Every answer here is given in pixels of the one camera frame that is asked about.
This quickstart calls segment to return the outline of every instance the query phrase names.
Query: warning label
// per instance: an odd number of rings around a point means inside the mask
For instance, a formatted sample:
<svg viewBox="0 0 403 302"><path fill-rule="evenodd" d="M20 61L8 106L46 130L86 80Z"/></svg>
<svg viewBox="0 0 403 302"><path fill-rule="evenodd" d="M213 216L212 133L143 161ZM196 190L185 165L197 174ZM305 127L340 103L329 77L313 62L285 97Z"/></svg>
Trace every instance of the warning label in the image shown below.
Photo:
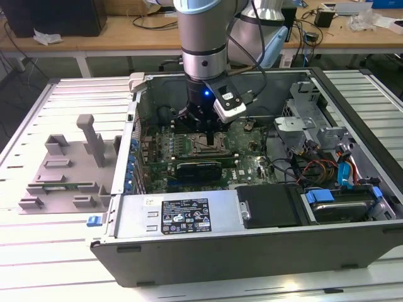
<svg viewBox="0 0 403 302"><path fill-rule="evenodd" d="M161 220L164 235L212 231L207 198L163 201Z"/></svg>

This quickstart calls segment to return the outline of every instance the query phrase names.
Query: green circuit board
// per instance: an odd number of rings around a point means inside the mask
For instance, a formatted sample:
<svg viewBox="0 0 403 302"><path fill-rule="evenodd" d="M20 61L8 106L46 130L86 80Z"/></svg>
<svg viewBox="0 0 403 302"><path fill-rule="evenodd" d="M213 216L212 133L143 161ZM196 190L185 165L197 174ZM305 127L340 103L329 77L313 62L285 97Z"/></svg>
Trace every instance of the green circuit board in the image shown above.
<svg viewBox="0 0 403 302"><path fill-rule="evenodd" d="M168 127L150 126L141 139L145 190L173 193L233 189L245 184L276 183L262 153L264 127L245 130L246 120L231 124L229 131L215 134L213 147L198 133L175 133ZM176 178L182 163L219 162L221 178L203 183L182 183Z"/></svg>

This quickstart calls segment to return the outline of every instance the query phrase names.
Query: motherboard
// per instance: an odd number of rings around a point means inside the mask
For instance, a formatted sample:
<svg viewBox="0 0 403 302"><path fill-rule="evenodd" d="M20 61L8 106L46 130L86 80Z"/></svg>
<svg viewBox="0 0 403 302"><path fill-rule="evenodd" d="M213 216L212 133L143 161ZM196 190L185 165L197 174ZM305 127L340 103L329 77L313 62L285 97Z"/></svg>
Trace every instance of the motherboard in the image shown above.
<svg viewBox="0 0 403 302"><path fill-rule="evenodd" d="M152 194L276 183L264 157L265 130L253 119L237 120L227 132L215 133L208 145L202 133L143 125L139 146L131 149L140 163L137 187Z"/></svg>

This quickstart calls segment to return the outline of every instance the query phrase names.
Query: blue plastic clip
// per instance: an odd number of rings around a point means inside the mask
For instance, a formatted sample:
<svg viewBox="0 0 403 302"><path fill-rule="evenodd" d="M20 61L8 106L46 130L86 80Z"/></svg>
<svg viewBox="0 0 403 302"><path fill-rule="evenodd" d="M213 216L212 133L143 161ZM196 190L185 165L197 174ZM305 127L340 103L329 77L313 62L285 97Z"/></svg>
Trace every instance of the blue plastic clip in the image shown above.
<svg viewBox="0 0 403 302"><path fill-rule="evenodd" d="M132 146L134 146L134 147L139 146L139 142L137 140L135 140L134 138L132 138L132 140L130 142L132 143Z"/></svg>
<svg viewBox="0 0 403 302"><path fill-rule="evenodd" d="M321 190L311 190L307 194L308 203L331 203L334 201L334 197L332 192L328 189L321 189Z"/></svg>
<svg viewBox="0 0 403 302"><path fill-rule="evenodd" d="M380 201L383 197L382 191L379 189L379 187L373 187L372 193L375 195L377 201Z"/></svg>
<svg viewBox="0 0 403 302"><path fill-rule="evenodd" d="M339 164L339 172L338 172L338 183L340 186L346 186L348 189L351 189L353 186L348 182L348 177L350 175L351 167L346 162L341 162Z"/></svg>
<svg viewBox="0 0 403 302"><path fill-rule="evenodd" d="M87 220L87 227L100 227L102 226L102 216L90 216Z"/></svg>
<svg viewBox="0 0 403 302"><path fill-rule="evenodd" d="M127 170L129 170L130 172L133 172L134 166L132 164L127 164Z"/></svg>
<svg viewBox="0 0 403 302"><path fill-rule="evenodd" d="M131 190L132 189L132 185L129 184L128 182L125 183L125 190Z"/></svg>

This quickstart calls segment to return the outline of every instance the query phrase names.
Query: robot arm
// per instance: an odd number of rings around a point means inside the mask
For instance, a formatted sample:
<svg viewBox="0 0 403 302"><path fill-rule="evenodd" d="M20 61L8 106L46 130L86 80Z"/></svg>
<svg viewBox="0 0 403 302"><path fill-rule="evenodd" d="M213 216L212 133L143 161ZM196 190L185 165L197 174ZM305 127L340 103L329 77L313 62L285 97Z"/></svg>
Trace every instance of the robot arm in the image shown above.
<svg viewBox="0 0 403 302"><path fill-rule="evenodd" d="M190 128L207 133L211 144L212 133L225 131L225 124L242 115L257 97L252 91L238 92L230 80L228 58L246 65L255 64L237 45L228 42L227 35L262 67L271 67L287 36L281 13L283 0L148 1L174 4L177 10L188 90L188 102L179 118Z"/></svg>

